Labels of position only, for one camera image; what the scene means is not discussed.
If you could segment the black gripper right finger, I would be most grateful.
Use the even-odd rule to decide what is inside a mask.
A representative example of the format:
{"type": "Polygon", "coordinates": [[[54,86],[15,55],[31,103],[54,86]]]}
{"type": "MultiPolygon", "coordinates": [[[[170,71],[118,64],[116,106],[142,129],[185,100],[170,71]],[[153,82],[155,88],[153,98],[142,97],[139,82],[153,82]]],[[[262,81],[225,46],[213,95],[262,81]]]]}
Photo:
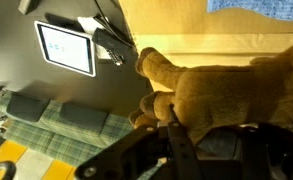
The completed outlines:
{"type": "Polygon", "coordinates": [[[260,124],[240,137],[240,180],[293,180],[293,132],[260,124]]]}

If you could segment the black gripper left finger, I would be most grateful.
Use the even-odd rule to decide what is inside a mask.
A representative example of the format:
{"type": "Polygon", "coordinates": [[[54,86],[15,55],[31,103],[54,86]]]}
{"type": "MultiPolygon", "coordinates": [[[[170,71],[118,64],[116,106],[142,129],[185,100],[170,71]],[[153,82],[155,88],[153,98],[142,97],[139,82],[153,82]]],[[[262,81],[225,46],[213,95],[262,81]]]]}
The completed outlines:
{"type": "Polygon", "coordinates": [[[174,180],[204,180],[192,142],[179,122],[174,106],[169,106],[168,136],[172,151],[170,164],[174,180]]]}

